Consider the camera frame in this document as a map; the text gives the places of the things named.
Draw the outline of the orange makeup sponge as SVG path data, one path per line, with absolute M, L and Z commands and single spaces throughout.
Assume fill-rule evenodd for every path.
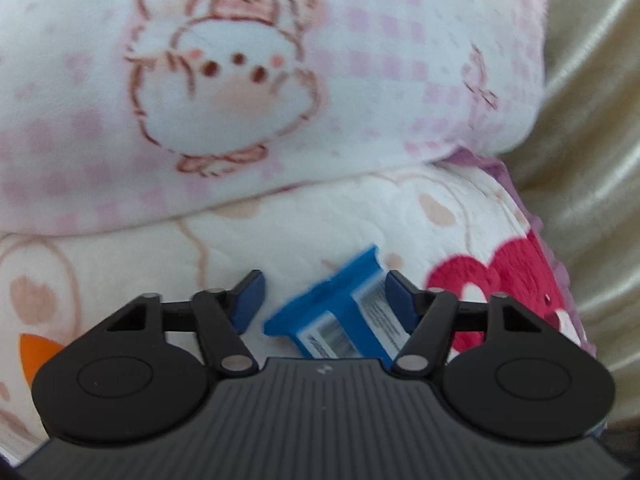
M 64 344 L 34 334 L 21 334 L 18 342 L 23 374 L 27 385 L 32 386 L 38 370 L 65 348 Z

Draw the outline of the white printed bed blanket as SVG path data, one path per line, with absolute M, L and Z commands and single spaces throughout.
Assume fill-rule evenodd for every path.
M 258 359 L 295 356 L 265 320 L 366 249 L 384 270 L 470 301 L 506 292 L 584 346 L 562 263 L 502 162 L 448 162 L 365 174 L 241 200 L 147 226 L 86 236 L 1 239 L 1 452 L 16 462 L 46 434 L 32 405 L 18 342 L 70 344 L 145 292 L 166 300 L 265 275 L 265 302 L 244 340 Z

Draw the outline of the pink checkered pillow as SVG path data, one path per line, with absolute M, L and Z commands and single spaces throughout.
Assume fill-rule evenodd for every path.
M 521 144 L 548 0 L 1 0 L 1 229 L 80 235 Z

